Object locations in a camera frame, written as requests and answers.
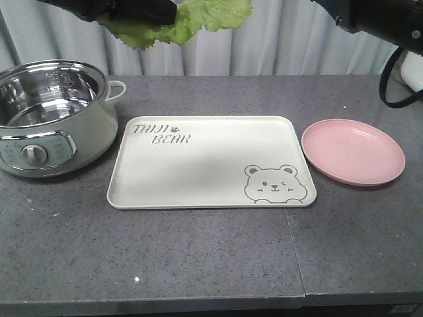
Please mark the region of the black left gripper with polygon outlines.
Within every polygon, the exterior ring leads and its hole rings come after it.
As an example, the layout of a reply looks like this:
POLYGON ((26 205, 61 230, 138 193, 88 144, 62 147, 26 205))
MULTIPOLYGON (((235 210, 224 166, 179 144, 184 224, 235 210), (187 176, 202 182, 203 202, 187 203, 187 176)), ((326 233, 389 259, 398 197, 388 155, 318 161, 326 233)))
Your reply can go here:
POLYGON ((143 20, 172 25, 176 20, 177 5, 169 0, 40 0, 68 11, 85 22, 92 22, 105 12, 112 11, 112 20, 143 20))

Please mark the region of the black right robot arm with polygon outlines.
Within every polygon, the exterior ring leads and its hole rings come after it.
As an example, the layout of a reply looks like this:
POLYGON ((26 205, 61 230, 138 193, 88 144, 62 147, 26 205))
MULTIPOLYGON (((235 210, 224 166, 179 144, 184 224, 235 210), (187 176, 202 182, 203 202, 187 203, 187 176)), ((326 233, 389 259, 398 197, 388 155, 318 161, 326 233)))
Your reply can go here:
POLYGON ((349 33, 366 32, 412 53, 422 55, 422 2, 317 1, 349 33))

